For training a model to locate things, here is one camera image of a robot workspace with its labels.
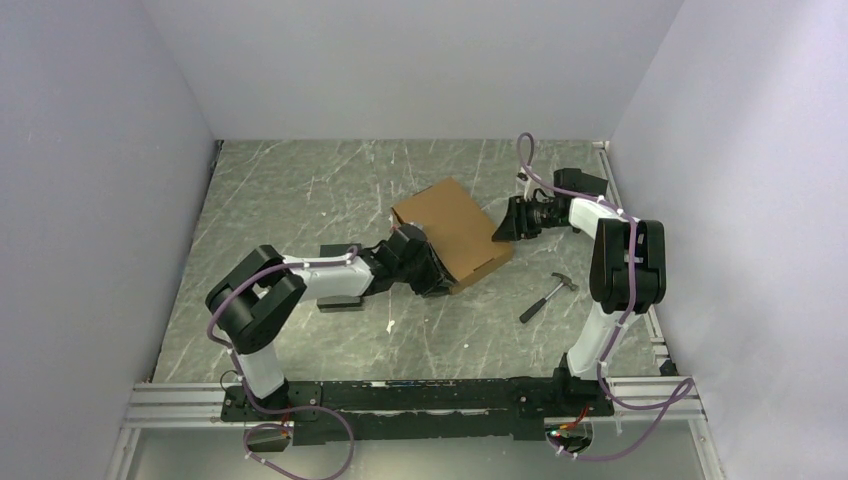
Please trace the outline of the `brown cardboard box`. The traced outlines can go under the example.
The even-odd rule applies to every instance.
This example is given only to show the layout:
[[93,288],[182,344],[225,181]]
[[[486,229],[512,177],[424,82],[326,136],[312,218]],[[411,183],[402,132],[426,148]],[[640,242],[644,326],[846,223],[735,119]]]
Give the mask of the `brown cardboard box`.
[[513,258],[510,243],[494,242],[496,225],[456,179],[447,177],[392,207],[398,224],[420,226],[453,279],[457,295]]

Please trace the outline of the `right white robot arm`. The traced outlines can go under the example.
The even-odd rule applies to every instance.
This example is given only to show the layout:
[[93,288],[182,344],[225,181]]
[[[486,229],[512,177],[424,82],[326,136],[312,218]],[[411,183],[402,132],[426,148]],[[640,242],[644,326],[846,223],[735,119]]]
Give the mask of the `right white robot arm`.
[[531,177],[517,174],[523,193],[508,199],[505,217],[492,235],[494,242],[515,242],[543,230],[569,227],[593,240],[588,288],[593,305],[577,342],[567,351],[574,377],[551,388],[557,411],[574,415],[590,399],[582,380],[596,380],[606,370],[624,332],[667,288],[664,226],[638,220],[603,199],[608,181],[577,168],[554,172],[553,189],[531,189]]

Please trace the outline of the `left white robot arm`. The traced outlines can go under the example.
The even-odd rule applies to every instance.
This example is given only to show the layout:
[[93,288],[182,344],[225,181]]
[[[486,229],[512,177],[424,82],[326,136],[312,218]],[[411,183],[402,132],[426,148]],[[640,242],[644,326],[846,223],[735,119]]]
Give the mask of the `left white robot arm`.
[[414,294],[449,294],[456,280],[425,232],[403,224],[371,247],[348,246],[340,255],[303,258],[261,245],[208,294],[207,337],[221,345],[247,387],[248,407],[264,420],[287,406],[288,380],[273,343],[301,303],[333,297],[368,297],[396,283]]

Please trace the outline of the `black square box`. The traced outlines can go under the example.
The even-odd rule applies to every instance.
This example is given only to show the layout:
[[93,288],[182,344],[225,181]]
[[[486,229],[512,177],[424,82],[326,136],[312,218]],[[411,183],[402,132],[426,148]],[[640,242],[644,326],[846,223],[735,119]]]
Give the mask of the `black square box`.
[[607,194],[608,180],[585,172],[580,172],[576,186],[580,193],[595,197],[603,196]]

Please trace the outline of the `black rectangular block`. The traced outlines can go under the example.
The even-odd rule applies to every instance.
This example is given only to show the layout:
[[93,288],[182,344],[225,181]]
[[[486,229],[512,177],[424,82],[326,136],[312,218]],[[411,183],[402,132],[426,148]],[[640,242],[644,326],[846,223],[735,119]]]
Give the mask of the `black rectangular block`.
[[[332,257],[345,254],[353,244],[322,244],[319,249],[320,257]],[[338,313],[361,311],[364,309],[364,299],[361,296],[333,296],[316,301],[318,310],[322,313]]]

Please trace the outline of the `black handled claw hammer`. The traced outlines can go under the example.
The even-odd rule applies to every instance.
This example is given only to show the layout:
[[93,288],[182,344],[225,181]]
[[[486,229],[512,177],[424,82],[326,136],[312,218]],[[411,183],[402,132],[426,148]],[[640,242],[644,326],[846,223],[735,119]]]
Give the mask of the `black handled claw hammer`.
[[579,286],[575,284],[570,277],[563,273],[552,272],[551,276],[557,280],[556,286],[549,293],[547,293],[545,296],[543,296],[530,307],[528,307],[519,316],[520,323],[526,324],[527,322],[529,322],[540,310],[545,307],[545,305],[550,301],[550,299],[555,296],[560,290],[566,289],[574,292],[579,289]]

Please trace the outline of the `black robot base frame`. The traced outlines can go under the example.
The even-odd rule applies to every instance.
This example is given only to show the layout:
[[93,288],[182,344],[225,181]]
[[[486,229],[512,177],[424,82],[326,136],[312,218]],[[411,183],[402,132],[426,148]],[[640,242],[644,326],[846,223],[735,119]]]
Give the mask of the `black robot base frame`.
[[252,405],[240,385],[225,390],[225,423],[273,422],[297,446],[331,441],[500,436],[541,440],[560,419],[606,414],[592,382],[557,368],[551,377],[378,381],[291,381]]

